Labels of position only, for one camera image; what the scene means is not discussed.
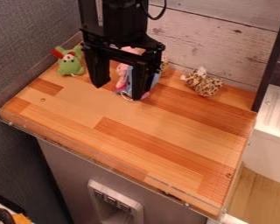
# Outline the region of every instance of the black frame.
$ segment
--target black frame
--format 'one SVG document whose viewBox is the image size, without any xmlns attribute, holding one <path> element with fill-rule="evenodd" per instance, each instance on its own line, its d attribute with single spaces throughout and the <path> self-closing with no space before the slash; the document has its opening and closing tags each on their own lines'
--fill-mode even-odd
<svg viewBox="0 0 280 224">
<path fill-rule="evenodd" d="M 273 72 L 274 72 L 275 66 L 277 64 L 279 55 L 280 55 L 280 29 L 277 34 L 276 41 L 273 46 L 273 50 L 271 52 L 271 55 L 269 56 L 268 64 L 266 66 L 265 72 L 262 77 L 261 84 L 257 90 L 255 101 L 252 106 L 252 110 L 255 112 L 258 112 L 260 110 L 260 107 L 262 106 L 263 98 L 264 98 L 264 96 L 267 92 L 268 86 L 271 82 Z"/>
</svg>

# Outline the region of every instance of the green stuffed toy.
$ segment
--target green stuffed toy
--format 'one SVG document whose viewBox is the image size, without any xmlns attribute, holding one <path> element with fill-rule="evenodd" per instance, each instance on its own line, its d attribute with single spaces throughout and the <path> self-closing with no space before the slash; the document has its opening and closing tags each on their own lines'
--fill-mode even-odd
<svg viewBox="0 0 280 224">
<path fill-rule="evenodd" d="M 84 74 L 84 66 L 82 64 L 82 48 L 80 45 L 75 46 L 71 50 L 65 50 L 61 46 L 55 47 L 52 55 L 58 58 L 58 73 L 62 75 L 76 76 Z"/>
</svg>

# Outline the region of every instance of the wall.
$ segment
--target wall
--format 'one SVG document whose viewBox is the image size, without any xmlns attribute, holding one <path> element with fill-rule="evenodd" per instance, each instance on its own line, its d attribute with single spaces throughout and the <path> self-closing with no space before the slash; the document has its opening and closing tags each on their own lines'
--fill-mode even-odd
<svg viewBox="0 0 280 224">
<path fill-rule="evenodd" d="M 78 30 L 72 0 L 0 1 L 0 91 Z M 31 136 L 0 123 L 0 194 L 38 224 L 68 223 Z"/>
<path fill-rule="evenodd" d="M 257 90 L 280 25 L 280 0 L 169 0 L 149 34 L 185 71 L 205 67 L 228 84 Z M 157 15 L 163 0 L 150 1 Z"/>
</svg>

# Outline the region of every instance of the leopard print stuffed toy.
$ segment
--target leopard print stuffed toy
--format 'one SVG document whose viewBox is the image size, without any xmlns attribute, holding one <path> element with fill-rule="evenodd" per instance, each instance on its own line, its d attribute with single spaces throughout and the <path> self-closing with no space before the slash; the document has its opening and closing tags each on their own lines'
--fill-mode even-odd
<svg viewBox="0 0 280 224">
<path fill-rule="evenodd" d="M 188 75 L 180 77 L 185 81 L 189 88 L 195 90 L 198 95 L 209 97 L 215 95 L 223 86 L 223 80 L 207 76 L 207 70 L 204 67 L 195 69 Z"/>
</svg>

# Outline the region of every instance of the cable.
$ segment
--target cable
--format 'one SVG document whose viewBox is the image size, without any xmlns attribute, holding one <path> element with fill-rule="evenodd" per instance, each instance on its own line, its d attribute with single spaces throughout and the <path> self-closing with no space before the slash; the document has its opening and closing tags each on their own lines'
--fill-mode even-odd
<svg viewBox="0 0 280 224">
<path fill-rule="evenodd" d="M 167 9 L 167 0 L 164 0 L 164 7 L 163 7 L 163 9 L 161 10 L 160 14 L 158 14 L 156 17 L 153 17 L 153 16 L 146 10 L 146 8 L 145 8 L 145 6 L 144 6 L 143 0 L 140 1 L 140 4 L 141 4 L 141 8 L 142 8 L 143 12 L 145 13 L 145 15 L 146 15 L 148 18 L 152 19 L 152 20 L 158 20 L 158 19 L 160 19 L 160 18 L 164 15 L 164 13 L 165 13 L 165 11 L 166 11 L 166 9 Z"/>
</svg>

